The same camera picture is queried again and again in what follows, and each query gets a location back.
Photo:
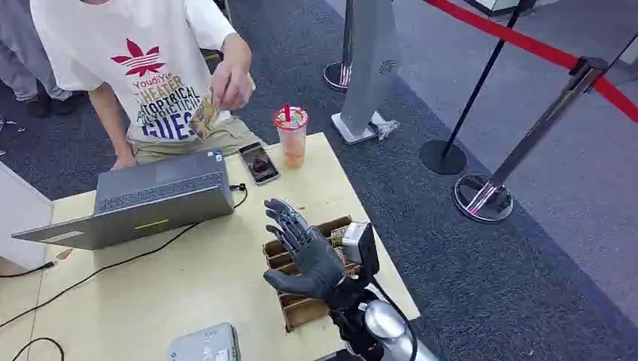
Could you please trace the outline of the person's left hand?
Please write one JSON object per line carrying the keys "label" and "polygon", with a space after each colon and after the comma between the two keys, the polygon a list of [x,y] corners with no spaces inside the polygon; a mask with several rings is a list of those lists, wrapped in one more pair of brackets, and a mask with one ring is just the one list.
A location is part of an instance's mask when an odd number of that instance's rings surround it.
{"label": "person's left hand", "polygon": [[222,61],[211,76],[211,101],[219,109],[243,108],[254,91],[249,72],[228,60]]}

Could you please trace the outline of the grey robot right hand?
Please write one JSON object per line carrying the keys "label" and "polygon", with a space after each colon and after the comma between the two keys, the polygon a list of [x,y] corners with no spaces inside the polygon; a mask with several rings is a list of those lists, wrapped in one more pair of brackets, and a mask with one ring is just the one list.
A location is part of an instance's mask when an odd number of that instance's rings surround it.
{"label": "grey robot right hand", "polygon": [[308,224],[291,205],[281,199],[266,199],[266,216],[276,222],[266,230],[290,254],[297,275],[269,269],[263,278],[277,291],[328,300],[345,278],[345,267],[323,233]]}

